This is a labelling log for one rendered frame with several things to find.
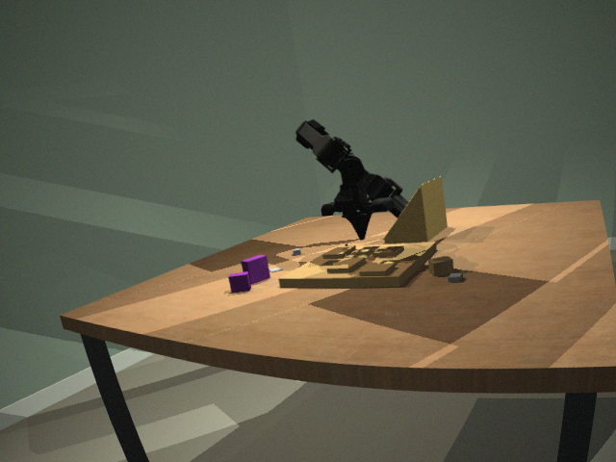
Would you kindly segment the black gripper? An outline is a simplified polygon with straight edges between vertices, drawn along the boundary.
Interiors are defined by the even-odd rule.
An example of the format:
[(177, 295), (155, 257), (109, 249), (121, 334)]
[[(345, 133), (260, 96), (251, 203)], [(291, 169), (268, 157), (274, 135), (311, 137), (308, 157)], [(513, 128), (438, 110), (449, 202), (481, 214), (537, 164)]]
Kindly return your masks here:
[[(362, 193), (362, 195), (364, 195), (364, 201), (362, 205), (357, 205), (355, 211), (343, 212), (342, 218), (346, 218), (350, 221), (358, 237), (361, 241), (363, 241), (365, 239), (367, 227), (372, 213), (384, 212), (394, 209), (395, 201), (392, 197), (379, 198), (375, 201), (370, 201), (370, 198), (367, 197), (366, 186), (368, 186), (368, 182), (365, 182), (365, 178), (362, 178), (356, 183), (348, 183), (347, 181), (343, 182), (343, 185), (346, 185), (346, 187), (350, 189), (352, 189), (353, 184), (358, 185), (360, 192)], [(357, 210), (359, 210), (359, 212), (357, 212)], [(324, 204), (321, 207), (322, 216), (332, 216), (334, 212), (338, 212), (335, 202)]]

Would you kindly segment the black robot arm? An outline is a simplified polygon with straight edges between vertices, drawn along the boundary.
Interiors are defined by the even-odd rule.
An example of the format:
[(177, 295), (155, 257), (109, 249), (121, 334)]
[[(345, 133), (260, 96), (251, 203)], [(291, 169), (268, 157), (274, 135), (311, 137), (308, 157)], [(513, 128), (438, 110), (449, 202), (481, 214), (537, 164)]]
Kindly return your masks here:
[[(334, 173), (338, 169), (342, 173), (343, 182), (356, 183), (365, 178), (365, 182), (368, 182), (366, 192), (371, 201), (392, 197), (395, 201), (395, 208), (389, 211), (397, 218), (408, 205), (408, 201), (400, 195), (403, 188), (391, 179), (368, 172), (362, 165), (362, 161), (350, 152), (350, 146), (340, 138), (330, 138), (316, 120), (303, 121), (295, 130), (295, 134), (295, 140), (305, 148), (311, 148), (313, 154), (318, 156), (316, 159), (330, 172)], [(362, 205), (364, 195), (357, 184), (353, 184), (352, 189), (347, 188), (346, 185), (340, 185), (340, 187), (340, 192), (334, 199), (339, 213), (353, 212), (357, 205)]]

